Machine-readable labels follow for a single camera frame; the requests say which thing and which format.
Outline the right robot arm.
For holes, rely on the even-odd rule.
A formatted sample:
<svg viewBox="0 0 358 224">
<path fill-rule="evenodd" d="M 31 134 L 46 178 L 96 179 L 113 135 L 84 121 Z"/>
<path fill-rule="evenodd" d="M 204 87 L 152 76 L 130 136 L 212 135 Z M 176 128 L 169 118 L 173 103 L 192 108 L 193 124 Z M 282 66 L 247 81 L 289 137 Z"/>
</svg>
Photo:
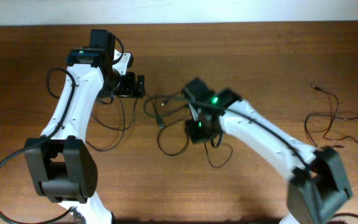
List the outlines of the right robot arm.
<svg viewBox="0 0 358 224">
<path fill-rule="evenodd" d="M 351 185 L 334 148 L 318 148 L 293 138 L 229 88 L 216 93 L 195 78 L 181 92 L 191 113 L 185 132 L 192 143 L 209 141 L 219 147 L 223 136 L 230 135 L 287 181 L 288 215 L 282 223 L 328 223 L 351 199 Z"/>
</svg>

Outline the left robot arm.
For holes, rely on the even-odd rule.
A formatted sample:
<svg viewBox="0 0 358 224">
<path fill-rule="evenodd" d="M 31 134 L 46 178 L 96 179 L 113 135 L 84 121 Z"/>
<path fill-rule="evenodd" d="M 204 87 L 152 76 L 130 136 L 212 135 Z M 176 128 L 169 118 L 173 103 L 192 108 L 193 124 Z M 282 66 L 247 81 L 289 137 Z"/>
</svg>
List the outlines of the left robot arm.
<svg viewBox="0 0 358 224">
<path fill-rule="evenodd" d="M 114 223 L 96 192 L 98 169 L 86 147 L 94 102 L 101 98 L 142 98 L 142 75 L 128 69 L 133 56 L 117 51 L 120 40 L 93 29 L 89 44 L 67 56 L 65 85 L 57 107 L 39 138 L 29 138 L 24 153 L 39 196 L 69 210 L 80 223 Z"/>
</svg>

